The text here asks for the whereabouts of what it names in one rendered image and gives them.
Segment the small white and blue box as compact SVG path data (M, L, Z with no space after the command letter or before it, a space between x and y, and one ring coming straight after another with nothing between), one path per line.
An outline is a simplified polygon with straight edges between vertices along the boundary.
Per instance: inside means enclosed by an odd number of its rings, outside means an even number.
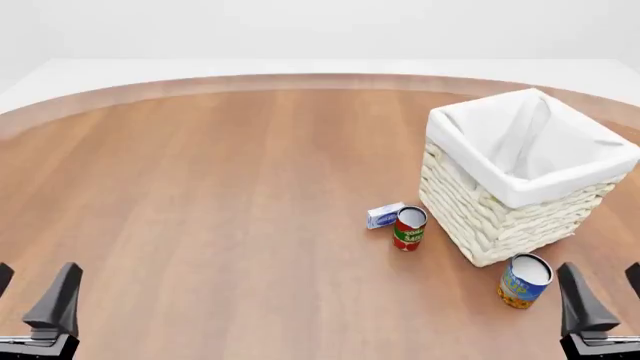
M373 230L393 224L398 212L405 206L403 202L380 206L367 211L367 229Z

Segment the red tomato sauce can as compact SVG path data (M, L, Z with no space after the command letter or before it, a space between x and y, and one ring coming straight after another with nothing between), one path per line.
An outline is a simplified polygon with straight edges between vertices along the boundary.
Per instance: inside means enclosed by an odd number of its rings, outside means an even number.
M404 206L394 223L393 245L401 251L415 251L424 237L427 221L428 215L420 207Z

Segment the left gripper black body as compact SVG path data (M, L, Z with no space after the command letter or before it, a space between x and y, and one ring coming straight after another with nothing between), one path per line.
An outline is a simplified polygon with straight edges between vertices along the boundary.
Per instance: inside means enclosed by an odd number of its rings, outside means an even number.
M54 338L0 336L0 360L73 360L80 341L73 335Z

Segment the blue and yellow soup can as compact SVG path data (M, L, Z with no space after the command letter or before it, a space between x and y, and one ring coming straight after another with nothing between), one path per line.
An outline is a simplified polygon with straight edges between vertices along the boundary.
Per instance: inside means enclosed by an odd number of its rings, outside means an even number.
M507 305L528 309L554 279L549 264L535 254L516 254L500 278L498 295Z

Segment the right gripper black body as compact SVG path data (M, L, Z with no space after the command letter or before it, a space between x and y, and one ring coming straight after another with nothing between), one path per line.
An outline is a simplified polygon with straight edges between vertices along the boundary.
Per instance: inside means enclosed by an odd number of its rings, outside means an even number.
M560 344L567 360L640 360L640 335L564 331Z

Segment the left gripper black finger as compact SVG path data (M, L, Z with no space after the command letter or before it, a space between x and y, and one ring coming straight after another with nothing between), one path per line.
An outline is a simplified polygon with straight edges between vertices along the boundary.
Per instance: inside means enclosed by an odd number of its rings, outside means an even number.
M31 327L32 338L57 338L79 335L78 300L83 269L77 263L66 263L51 286L24 316Z
M0 298L11 283L14 270L6 263L0 263Z

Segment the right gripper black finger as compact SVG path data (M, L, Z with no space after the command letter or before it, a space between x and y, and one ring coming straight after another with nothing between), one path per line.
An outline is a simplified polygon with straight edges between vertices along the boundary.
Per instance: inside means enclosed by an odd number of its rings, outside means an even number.
M636 296L640 299L640 262L629 266L625 270L625 275Z
M597 299L574 263L556 271L562 302L561 336L583 332L608 332L620 320Z

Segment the white woven basket with liner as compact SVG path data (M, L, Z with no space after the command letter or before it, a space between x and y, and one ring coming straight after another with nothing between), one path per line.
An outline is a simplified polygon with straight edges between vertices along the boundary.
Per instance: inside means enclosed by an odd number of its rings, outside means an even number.
M538 89L429 113L419 197L474 266L572 236L640 146Z

